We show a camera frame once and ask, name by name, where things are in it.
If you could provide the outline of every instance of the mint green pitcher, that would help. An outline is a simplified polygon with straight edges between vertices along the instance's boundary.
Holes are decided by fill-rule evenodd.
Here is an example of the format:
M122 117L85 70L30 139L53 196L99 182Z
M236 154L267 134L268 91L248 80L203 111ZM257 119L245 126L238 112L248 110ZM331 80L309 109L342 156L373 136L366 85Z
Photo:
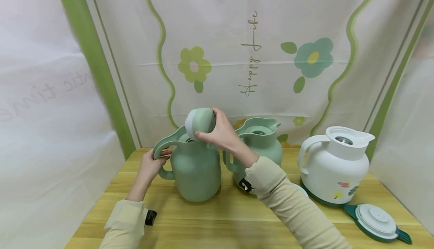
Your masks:
M280 123L275 119L256 117L246 120L235 132L253 152L271 159L280 166L283 150L276 137L276 129L279 126ZM223 163L234 173L235 183L239 187L249 194L255 194L254 188L246 179L245 167L237 158L234 157L234 163L231 163L229 153L223 151Z
M160 157L162 150L171 145L175 145L170 159L172 171L162 167L158 172L160 177L174 180L179 194L188 201L202 202L214 196L222 185L218 149L191 140L182 126L155 145L154 157Z

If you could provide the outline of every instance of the jug handle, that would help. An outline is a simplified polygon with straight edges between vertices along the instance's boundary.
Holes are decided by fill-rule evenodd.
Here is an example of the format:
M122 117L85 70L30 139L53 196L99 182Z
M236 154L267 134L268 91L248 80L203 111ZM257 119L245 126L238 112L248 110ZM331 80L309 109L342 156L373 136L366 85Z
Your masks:
M178 145L179 141L171 141L170 139L163 139L159 141L155 147L154 147L154 160L155 158L159 158L161 152L163 149L168 148L171 145ZM158 171L158 175L162 177L165 180L175 180L175 176L173 174L173 171L168 171L161 167L161 169Z
M303 166L301 166L301 164L303 162L304 155L306 154L306 151L309 149L309 147L313 144L316 144L316 143L329 142L329 141L330 141L330 139L326 135L315 135L315 136L308 138L306 141L303 142L303 144L300 147L300 153L299 153L299 157L297 160L297 165L303 174L306 174L306 175L308 174L307 169L304 168Z
M231 163L231 158L229 157L231 154L223 150L223 163L226 165L226 168L232 173L237 172L237 167L235 164Z

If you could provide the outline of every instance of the green stripe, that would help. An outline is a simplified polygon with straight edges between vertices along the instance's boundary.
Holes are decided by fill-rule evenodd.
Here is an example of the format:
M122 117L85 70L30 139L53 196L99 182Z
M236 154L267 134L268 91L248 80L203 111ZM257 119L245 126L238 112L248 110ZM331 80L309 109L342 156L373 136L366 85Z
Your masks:
M93 0L93 3L95 4L95 9L96 9L96 12L97 12L97 14L98 14L99 21L100 21L101 26L102 26L102 31L104 32L104 37L105 37L105 40L107 41L108 49L110 50L110 54L111 54L111 56L112 56L112 60L113 60L113 64L114 64L114 66L115 66L116 74L118 75L118 79L119 79L119 83L120 83L120 85L121 85L122 93L123 93L123 95L124 95L125 102L126 102L126 104L127 104L127 108L128 108L128 112L129 112L129 114L130 114L131 121L132 121L132 123L133 123L134 131L135 131L135 134L136 134L136 136L137 136L137 140L138 140L139 146L140 146L140 148L141 148L141 147L142 147L142 141L140 140L140 136L139 136L139 134L138 134L138 130L137 130L137 127L136 127L136 124L135 124L135 121L134 121L134 117L133 117L132 111L131 111L130 103L129 103L129 101L128 101L128 98L127 98L127 95L126 95L126 92L125 92L125 88L124 88L124 84L122 83L122 78L121 78L121 75L120 75L120 73L119 73L118 65L117 65L117 63L116 63L116 59L115 59L115 56L114 56L114 54L113 54L112 47L111 47L111 45L110 45L110 43L109 43L109 37L107 36L107 32L105 31L104 23L102 22L101 14L100 14L99 9L98 9L98 6L97 6L97 4L96 4L96 0Z
M346 27L346 33L347 33L347 37L348 37L348 40L350 42L350 47L351 47L350 58L349 58L348 64L347 64L344 72L331 84L329 91L327 93L327 98L329 100L329 103L325 107L325 110L322 113L322 116L321 116L319 122L310 131L311 136L315 135L316 130L318 129L318 127L320 127L323 124L324 120L326 119L327 115L329 114L329 109L330 109L330 106L332 104L333 90L334 90L335 86L338 83L340 83L340 81L342 81L343 78L345 78L345 76L348 74L348 72L350 72L351 68L353 67L353 65L355 63L355 60L356 60L358 52L359 52L359 42L357 41L357 37L355 36L355 33L354 33L354 25L355 25L355 22L357 20L357 17L359 16L359 14L363 11L363 9L365 9L365 7L370 2L371 2L371 0L363 0L362 3L359 5L359 7L357 7L357 9L350 16L350 19L349 19L349 21L347 23L347 27Z
M112 119L125 158L135 151L127 120L86 0L61 0Z
M176 123L172 117L172 103L173 103L173 100L175 99L175 95L176 95L175 86L173 85L172 81L169 79L168 75L166 74L166 72L164 70L163 58L162 58L163 45L166 41L166 27L164 25L162 18L155 10L155 7L152 4L152 1L146 0L146 3L148 4L149 10L151 10L152 14L157 19L158 25L160 26L160 40L158 41L158 45L157 45L158 69L160 70L161 75L167 81L167 83L169 84L170 89L171 89L171 95L170 95L169 101L167 103L167 116L169 117L169 120L170 120L172 126L174 126L174 128L176 128L176 129L178 129L179 127L176 125Z
M410 44L406 49L405 55L401 63L399 64L399 67L397 69L395 76L393 77L389 89L387 90L385 98L380 106L379 112L375 116L374 122L372 123L372 127L369 130L369 133L375 135L375 140L371 141L368 148L366 149L366 155L370 159L374 155L375 147L377 146L378 138L383 128L384 121L386 119L386 115L389 110L390 104L392 102L393 95L398 86L399 80L402 76L406 64L408 63L409 58L411 57L411 53L413 52L413 49L416 46L417 41L419 40L420 33L422 32L423 26L425 25L426 19L428 18L429 12L431 11L433 4L434 4L434 0L429 0L426 9L423 12L422 18L420 19L419 25L417 26L416 31L414 32L414 35L411 38Z

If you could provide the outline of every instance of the table surface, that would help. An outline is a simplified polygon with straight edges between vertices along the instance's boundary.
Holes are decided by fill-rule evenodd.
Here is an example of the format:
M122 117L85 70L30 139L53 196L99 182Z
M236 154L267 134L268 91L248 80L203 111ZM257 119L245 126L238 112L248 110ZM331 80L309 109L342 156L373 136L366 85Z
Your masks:
M83 220L66 249L98 249L104 226L117 201L126 197L140 158L148 149L135 151L101 198ZM300 183L298 148L285 148L282 168L288 178ZM398 226L411 235L413 245L394 241L380 243L357 228L339 208L319 208L356 248L434 248L434 238L371 174L360 184L351 203L370 203L388 212ZM253 195L246 195L222 164L222 188L204 203L189 203L177 193L174 181L156 177L145 196L148 209L158 212L153 226L145 227L141 249L283 249L301 248L289 230Z

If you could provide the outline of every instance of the yellow flower center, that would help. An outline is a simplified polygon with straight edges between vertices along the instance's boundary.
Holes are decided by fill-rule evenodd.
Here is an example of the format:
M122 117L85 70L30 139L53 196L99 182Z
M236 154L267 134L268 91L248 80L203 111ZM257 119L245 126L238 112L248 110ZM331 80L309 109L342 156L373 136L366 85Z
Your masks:
M199 66L198 66L198 64L197 64L196 61L192 61L190 63L190 71L194 72L194 73L197 72L197 71L199 71Z
M309 56L309 58L307 58L307 63L308 64L314 64L314 63L316 63L318 58L319 58L319 53L317 51L315 51Z

